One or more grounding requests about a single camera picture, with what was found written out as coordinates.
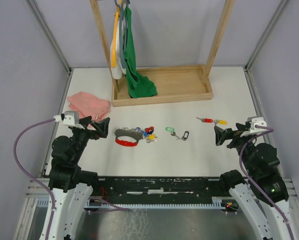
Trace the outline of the grey key holder with rings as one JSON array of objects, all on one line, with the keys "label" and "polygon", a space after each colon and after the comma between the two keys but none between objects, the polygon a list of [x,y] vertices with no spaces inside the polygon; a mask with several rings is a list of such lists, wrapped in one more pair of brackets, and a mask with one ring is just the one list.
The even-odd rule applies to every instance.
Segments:
[{"label": "grey key holder with rings", "polygon": [[157,141],[157,136],[154,134],[153,126],[147,128],[115,128],[112,133],[115,136],[115,142],[123,147],[136,147],[140,140],[145,140],[146,143]]}]

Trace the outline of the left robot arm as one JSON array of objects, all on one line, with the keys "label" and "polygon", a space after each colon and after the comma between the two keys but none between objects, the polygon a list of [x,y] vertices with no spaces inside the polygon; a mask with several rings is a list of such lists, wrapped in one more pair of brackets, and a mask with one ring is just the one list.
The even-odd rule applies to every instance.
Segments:
[{"label": "left robot arm", "polygon": [[61,135],[52,142],[50,196],[40,239],[73,240],[89,197],[100,190],[98,174],[82,170],[79,160],[89,140],[108,136],[110,118],[94,121],[91,116],[80,118],[78,112],[66,111],[54,119],[67,126],[72,136]]}]

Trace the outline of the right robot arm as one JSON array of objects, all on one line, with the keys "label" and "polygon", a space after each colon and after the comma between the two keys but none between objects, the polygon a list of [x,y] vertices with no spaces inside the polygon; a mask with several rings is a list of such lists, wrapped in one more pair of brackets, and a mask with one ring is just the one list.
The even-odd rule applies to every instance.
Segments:
[{"label": "right robot arm", "polygon": [[259,240],[296,240],[297,233],[290,215],[288,189],[279,173],[277,149],[256,141],[272,133],[263,117],[250,117],[236,129],[214,126],[215,144],[229,140],[235,149],[241,170],[220,175],[219,191],[234,198],[256,238]]}]

